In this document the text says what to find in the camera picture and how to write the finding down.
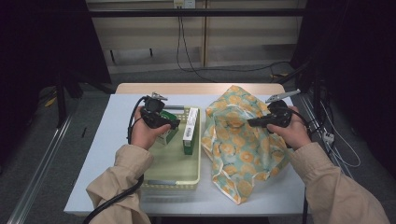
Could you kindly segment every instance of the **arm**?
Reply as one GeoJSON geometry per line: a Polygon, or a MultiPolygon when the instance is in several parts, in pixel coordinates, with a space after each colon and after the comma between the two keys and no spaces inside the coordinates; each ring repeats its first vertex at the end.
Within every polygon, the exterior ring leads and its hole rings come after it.
{"type": "MultiPolygon", "coordinates": [[[[140,108],[136,110],[134,120],[137,122],[132,131],[131,145],[122,146],[116,153],[113,167],[105,170],[87,187],[93,206],[106,202],[137,183],[153,162],[148,149],[156,137],[168,131],[170,125],[150,129],[140,118],[140,108]]],[[[140,209],[140,191],[127,196],[122,201],[109,206],[99,213],[91,223],[149,223],[148,216],[140,209]]]]}
{"type": "Polygon", "coordinates": [[[374,195],[341,173],[318,143],[311,143],[297,116],[293,115],[287,128],[267,128],[281,135],[295,150],[290,162],[305,183],[315,223],[389,223],[374,195]]]}

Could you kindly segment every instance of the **sleeve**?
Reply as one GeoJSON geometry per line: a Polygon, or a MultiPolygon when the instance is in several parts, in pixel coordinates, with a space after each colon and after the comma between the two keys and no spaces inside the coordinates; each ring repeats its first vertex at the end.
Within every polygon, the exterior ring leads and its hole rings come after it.
{"type": "Polygon", "coordinates": [[[389,223],[378,199],[342,174],[318,143],[291,153],[290,162],[305,183],[315,223],[389,223]]]}
{"type": "MultiPolygon", "coordinates": [[[[97,207],[136,184],[139,176],[152,162],[153,156],[147,150],[130,145],[122,146],[116,153],[114,166],[105,170],[87,187],[93,206],[97,207]]],[[[137,190],[99,213],[91,223],[150,223],[149,217],[140,208],[139,198],[140,191],[137,190]]]]}

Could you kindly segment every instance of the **patterned cloth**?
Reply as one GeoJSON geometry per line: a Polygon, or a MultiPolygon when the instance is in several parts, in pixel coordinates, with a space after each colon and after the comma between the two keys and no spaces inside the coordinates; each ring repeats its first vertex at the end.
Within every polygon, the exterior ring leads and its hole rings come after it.
{"type": "Polygon", "coordinates": [[[268,113],[265,103],[237,86],[206,109],[202,146],[212,160],[212,181],[236,204],[248,199],[255,179],[277,175],[289,163],[280,136],[248,125],[268,113]]]}

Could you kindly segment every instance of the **light green plastic basket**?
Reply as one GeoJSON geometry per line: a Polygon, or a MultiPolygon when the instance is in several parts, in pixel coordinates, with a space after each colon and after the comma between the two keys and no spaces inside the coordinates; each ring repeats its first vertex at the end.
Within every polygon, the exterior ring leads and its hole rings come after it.
{"type": "Polygon", "coordinates": [[[156,142],[149,151],[154,155],[154,163],[145,172],[142,190],[195,190],[200,180],[201,169],[201,109],[195,123],[192,155],[185,155],[183,133],[191,107],[172,106],[169,111],[180,119],[178,131],[173,139],[164,146],[156,142]]]}

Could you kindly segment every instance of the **person's left hand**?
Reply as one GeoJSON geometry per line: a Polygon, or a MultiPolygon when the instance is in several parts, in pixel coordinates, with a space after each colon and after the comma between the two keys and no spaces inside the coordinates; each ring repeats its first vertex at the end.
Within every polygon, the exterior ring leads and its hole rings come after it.
{"type": "Polygon", "coordinates": [[[170,128],[170,124],[165,124],[156,129],[150,129],[150,127],[141,119],[140,109],[143,106],[139,106],[134,113],[134,120],[137,120],[134,124],[131,134],[131,145],[142,147],[145,150],[154,144],[155,139],[158,135],[167,132],[170,128]]]}

